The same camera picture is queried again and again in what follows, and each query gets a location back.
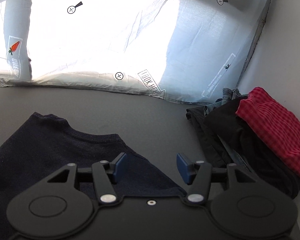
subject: pile of clothes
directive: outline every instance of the pile of clothes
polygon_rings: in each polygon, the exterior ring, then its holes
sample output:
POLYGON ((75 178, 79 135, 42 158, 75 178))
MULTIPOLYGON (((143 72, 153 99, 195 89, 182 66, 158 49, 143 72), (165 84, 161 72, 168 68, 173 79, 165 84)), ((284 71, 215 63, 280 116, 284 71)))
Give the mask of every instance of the pile of clothes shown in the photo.
POLYGON ((300 121, 260 87, 223 89, 216 103, 187 109, 205 158, 244 166, 292 199, 300 191, 300 121))

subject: metal screw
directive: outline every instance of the metal screw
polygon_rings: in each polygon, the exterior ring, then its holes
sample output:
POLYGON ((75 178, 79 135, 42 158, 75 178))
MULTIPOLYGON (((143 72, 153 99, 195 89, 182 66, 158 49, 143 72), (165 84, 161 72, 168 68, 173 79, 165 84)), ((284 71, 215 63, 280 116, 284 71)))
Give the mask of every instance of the metal screw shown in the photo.
POLYGON ((200 194, 191 194, 187 198, 190 202, 198 203, 204 200, 204 197, 200 194))
POLYGON ((100 200, 104 203, 112 203, 117 200, 117 197, 112 194, 105 194, 100 197, 100 200))
POLYGON ((147 204, 148 204, 149 206, 154 206, 156 203, 157 203, 157 202, 156 202, 155 200, 149 200, 149 201, 147 202, 147 204))

